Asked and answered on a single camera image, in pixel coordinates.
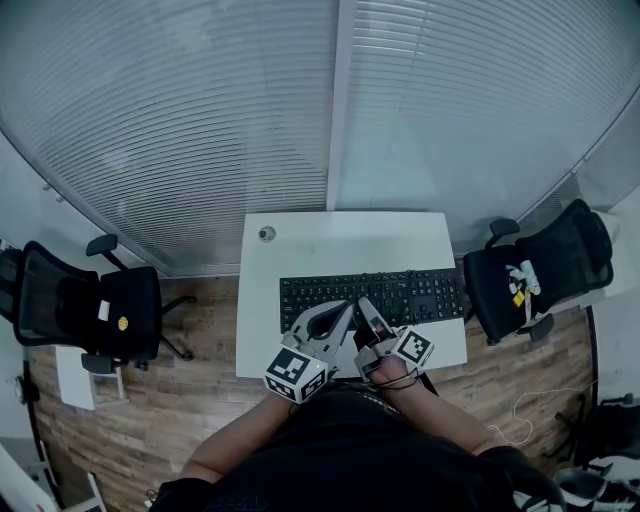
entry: wooden floor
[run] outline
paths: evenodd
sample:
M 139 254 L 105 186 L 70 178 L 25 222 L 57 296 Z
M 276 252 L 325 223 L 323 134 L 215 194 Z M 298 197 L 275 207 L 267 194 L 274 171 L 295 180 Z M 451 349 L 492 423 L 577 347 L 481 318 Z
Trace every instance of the wooden floor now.
M 127 368 L 124 381 L 131 403 L 120 408 L 90 412 L 63 404 L 54 350 L 33 350 L 33 379 L 42 397 L 36 404 L 39 430 L 68 499 L 85 492 L 83 471 L 92 471 L 110 510 L 145 510 L 148 489 L 173 479 L 203 439 L 265 395 L 261 381 L 235 376 L 237 290 L 233 278 L 163 282 L 165 302 L 184 293 L 198 297 L 196 304 L 169 313 L 164 327 L 169 339 L 195 352 L 196 360 L 176 361 L 161 348 L 147 373 Z M 518 336 L 489 348 L 472 320 L 467 346 L 467 364 L 429 375 L 441 396 L 498 425 L 514 441 L 529 431 L 511 417 L 522 393 L 583 388 L 593 378 L 582 311 L 557 315 L 550 339 L 536 345 Z M 104 387 L 101 392 L 111 390 Z M 545 460 L 542 452 L 566 434 L 554 414 L 576 408 L 576 394 L 563 392 L 527 397 L 518 409 L 535 425 L 530 441 L 520 448 L 548 474 L 557 461 Z

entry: desk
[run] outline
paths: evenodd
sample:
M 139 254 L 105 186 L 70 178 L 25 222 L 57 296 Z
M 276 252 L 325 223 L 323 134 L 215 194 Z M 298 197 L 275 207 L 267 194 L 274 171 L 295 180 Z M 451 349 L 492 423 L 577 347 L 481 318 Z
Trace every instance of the desk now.
M 275 238 L 260 240 L 271 226 Z M 240 262 L 236 374 L 262 378 L 280 333 L 280 278 L 454 267 L 444 215 L 406 212 L 261 213 L 245 219 Z M 464 321 L 421 324 L 435 349 L 430 368 L 467 362 Z M 336 359 L 338 378 L 357 377 L 353 333 Z
M 99 375 L 99 377 L 116 379 L 120 399 L 108 402 L 96 400 L 93 383 L 94 375 L 83 368 L 83 353 L 84 350 L 78 347 L 56 346 L 56 367 L 62 401 L 65 404 L 82 407 L 90 411 L 129 403 L 124 393 L 120 368 L 117 368 L 115 373 Z

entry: person's left arm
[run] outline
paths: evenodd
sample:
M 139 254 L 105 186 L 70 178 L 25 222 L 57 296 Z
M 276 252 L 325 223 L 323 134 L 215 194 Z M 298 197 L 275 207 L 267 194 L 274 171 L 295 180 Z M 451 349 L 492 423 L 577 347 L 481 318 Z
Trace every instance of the person's left arm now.
M 178 478 L 217 482 L 269 441 L 295 408 L 297 406 L 292 402 L 269 393 L 253 409 L 198 446 Z

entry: mesh backrest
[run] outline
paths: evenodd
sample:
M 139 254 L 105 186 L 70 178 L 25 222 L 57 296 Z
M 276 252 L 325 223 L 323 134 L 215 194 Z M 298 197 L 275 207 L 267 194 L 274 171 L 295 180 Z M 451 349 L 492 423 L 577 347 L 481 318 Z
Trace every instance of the mesh backrest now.
M 540 233 L 516 241 L 518 256 L 531 261 L 542 289 L 532 300 L 536 312 L 611 283 L 611 240 L 599 224 L 597 214 L 576 200 Z
M 18 249 L 0 251 L 0 315 L 10 322 L 13 322 L 13 298 L 21 255 Z
M 61 262 L 38 244 L 25 247 L 14 331 L 23 345 L 85 346 L 98 311 L 98 278 Z

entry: keyboard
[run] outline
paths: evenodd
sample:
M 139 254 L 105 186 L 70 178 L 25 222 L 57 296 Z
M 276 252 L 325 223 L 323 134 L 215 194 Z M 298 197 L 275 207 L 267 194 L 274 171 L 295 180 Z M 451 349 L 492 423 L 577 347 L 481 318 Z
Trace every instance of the keyboard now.
M 367 297 L 392 327 L 464 316 L 458 270 L 408 270 L 280 279 L 280 331 L 288 331 L 304 310 L 332 300 L 356 304 Z M 366 328 L 356 307 L 350 330 Z

